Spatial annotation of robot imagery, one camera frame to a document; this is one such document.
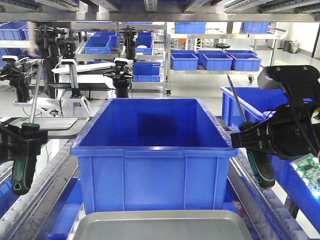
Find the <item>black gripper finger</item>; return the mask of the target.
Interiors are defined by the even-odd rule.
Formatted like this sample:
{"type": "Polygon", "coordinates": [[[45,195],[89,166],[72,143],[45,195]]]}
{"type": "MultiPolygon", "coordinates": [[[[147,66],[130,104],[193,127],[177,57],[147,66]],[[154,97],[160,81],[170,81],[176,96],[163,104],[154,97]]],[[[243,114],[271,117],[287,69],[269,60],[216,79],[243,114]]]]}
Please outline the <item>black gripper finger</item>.
{"type": "Polygon", "coordinates": [[[41,146],[48,142],[48,132],[37,123],[23,123],[20,127],[0,125],[0,162],[38,156],[41,146]]]}

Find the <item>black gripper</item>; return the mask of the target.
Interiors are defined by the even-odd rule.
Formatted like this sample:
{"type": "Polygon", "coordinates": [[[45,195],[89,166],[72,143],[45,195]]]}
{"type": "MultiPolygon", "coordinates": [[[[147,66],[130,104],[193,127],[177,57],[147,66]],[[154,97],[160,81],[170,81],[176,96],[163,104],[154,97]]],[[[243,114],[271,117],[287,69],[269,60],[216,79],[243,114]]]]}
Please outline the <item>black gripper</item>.
{"type": "Polygon", "coordinates": [[[320,152],[320,106],[305,102],[295,108],[281,104],[272,117],[263,122],[246,121],[239,131],[230,134],[233,148],[246,148],[278,156],[283,160],[297,159],[320,152]]]}

